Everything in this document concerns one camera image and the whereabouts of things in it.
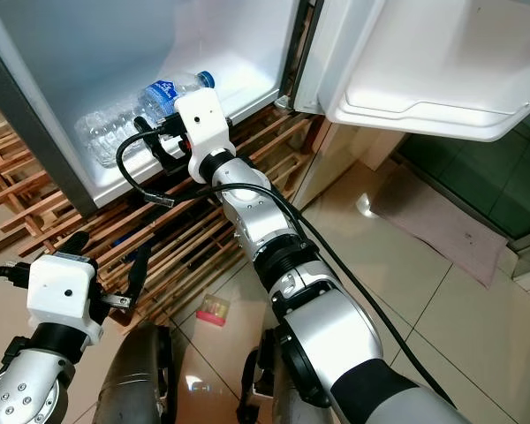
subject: screw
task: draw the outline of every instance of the screw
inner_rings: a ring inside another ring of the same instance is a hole
[[[294,290],[294,287],[295,287],[294,284],[287,285],[283,290],[283,294],[289,294],[290,292]]]

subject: blue bottle cap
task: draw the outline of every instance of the blue bottle cap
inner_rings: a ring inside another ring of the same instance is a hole
[[[216,84],[214,82],[214,77],[210,75],[210,72],[202,71],[197,76],[202,80],[202,82],[204,83],[204,86],[210,87],[210,88],[215,87]]]

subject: refrigerator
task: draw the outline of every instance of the refrigerator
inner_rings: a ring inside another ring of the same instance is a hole
[[[334,123],[493,141],[530,113],[530,0],[0,0],[0,109],[83,215],[131,187],[75,123],[178,71],[209,71],[233,124],[290,93]]]

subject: plastic bottle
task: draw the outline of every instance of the plastic bottle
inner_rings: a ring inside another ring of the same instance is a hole
[[[80,141],[104,168],[116,165],[117,147],[137,131],[133,126],[136,117],[144,117],[152,126],[158,120],[174,113],[174,103],[181,95],[202,87],[214,87],[209,72],[197,75],[177,73],[163,77],[142,89],[137,95],[106,108],[88,113],[75,124]],[[141,140],[133,143],[124,158],[133,155],[142,146]]]
[[[174,104],[180,96],[202,87],[214,88],[214,78],[207,71],[196,75],[177,73],[168,78],[159,79],[141,90],[138,103],[152,121],[168,117],[175,112]]]

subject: floor mat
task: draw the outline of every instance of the floor mat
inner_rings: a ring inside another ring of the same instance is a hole
[[[390,221],[489,287],[506,238],[471,218],[404,165],[389,176],[371,211]]]

